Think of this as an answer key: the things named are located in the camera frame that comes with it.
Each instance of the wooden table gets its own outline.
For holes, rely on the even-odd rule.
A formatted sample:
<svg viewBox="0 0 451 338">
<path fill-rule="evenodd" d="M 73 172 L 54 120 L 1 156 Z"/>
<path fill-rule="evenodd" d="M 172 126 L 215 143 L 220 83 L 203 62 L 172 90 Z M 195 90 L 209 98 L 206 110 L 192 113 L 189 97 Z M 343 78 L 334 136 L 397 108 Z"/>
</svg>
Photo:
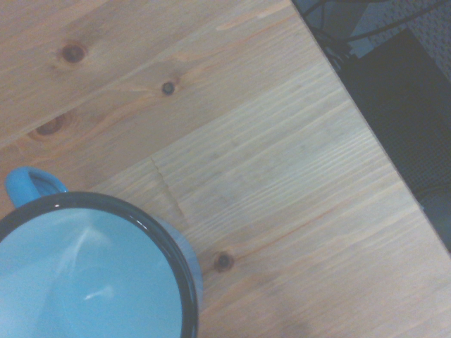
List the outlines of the wooden table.
<svg viewBox="0 0 451 338">
<path fill-rule="evenodd" d="M 451 337 L 451 260 L 289 1 L 26 2 L 1 5 L 1 179 L 175 225 L 199 337 Z"/>
</svg>

